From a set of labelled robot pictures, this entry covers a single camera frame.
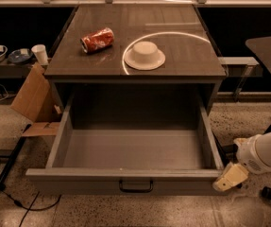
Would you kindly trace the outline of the grey top drawer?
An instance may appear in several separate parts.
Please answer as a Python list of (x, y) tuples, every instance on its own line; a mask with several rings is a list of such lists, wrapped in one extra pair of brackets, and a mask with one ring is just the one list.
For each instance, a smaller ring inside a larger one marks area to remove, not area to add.
[(43, 192), (212, 195), (223, 161), (199, 98), (71, 96), (46, 166), (27, 177)]

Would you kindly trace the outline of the grey drawer cabinet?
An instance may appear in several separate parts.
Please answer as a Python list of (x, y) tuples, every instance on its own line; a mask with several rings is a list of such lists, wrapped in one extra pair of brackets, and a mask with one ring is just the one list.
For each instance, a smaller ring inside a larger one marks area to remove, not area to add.
[[(80, 39), (110, 28), (111, 46), (84, 52)], [(71, 83), (192, 83), (210, 109), (226, 73), (191, 5), (80, 6), (45, 76), (63, 108)]]

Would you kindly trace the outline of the upside-down white bowl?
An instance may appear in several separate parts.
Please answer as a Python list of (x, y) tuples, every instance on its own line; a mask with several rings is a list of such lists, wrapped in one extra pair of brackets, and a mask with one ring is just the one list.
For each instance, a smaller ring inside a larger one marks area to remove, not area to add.
[(125, 63), (137, 70), (154, 70), (165, 62), (165, 55), (152, 42), (137, 42), (124, 56)]

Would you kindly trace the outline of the crushed red soda can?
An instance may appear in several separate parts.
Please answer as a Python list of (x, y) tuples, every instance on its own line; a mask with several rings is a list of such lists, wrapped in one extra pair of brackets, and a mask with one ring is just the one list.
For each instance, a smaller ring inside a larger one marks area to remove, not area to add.
[(92, 54), (111, 46), (114, 42), (114, 33), (110, 28), (105, 27), (83, 36), (80, 42), (84, 52)]

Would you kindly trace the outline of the brown cardboard box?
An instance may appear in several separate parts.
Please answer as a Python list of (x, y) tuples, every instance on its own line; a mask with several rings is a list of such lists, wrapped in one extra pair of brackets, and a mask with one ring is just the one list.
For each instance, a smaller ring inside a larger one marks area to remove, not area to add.
[(52, 95), (44, 68), (35, 63), (11, 108), (32, 122), (23, 133), (25, 137), (55, 136), (58, 132), (61, 110)]

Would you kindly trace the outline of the black left floor bar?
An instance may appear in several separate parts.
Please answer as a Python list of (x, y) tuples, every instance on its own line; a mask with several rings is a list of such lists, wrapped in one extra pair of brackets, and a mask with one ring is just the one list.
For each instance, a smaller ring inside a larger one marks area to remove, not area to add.
[(0, 191), (3, 191), (6, 186), (5, 186), (5, 181), (7, 176), (10, 173), (11, 168), (14, 166), (15, 161), (25, 143), (26, 137), (25, 136), (21, 136), (18, 140), (18, 142), (16, 143), (15, 148), (10, 152), (9, 156), (6, 156), (6, 163), (0, 173)]

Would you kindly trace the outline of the white paper cup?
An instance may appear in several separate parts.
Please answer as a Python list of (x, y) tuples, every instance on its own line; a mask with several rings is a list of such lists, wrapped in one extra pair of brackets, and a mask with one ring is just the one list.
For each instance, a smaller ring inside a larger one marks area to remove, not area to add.
[(48, 64), (48, 56), (44, 44), (36, 44), (31, 48), (32, 53), (35, 55), (40, 65)]

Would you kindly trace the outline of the blue patterned bowl right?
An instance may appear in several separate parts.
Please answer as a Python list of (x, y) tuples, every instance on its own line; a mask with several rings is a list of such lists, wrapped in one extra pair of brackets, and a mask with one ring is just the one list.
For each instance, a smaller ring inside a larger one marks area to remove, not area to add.
[(25, 64), (28, 63), (33, 57), (33, 53), (28, 48), (21, 48), (12, 51), (8, 55), (8, 61), (14, 64)]

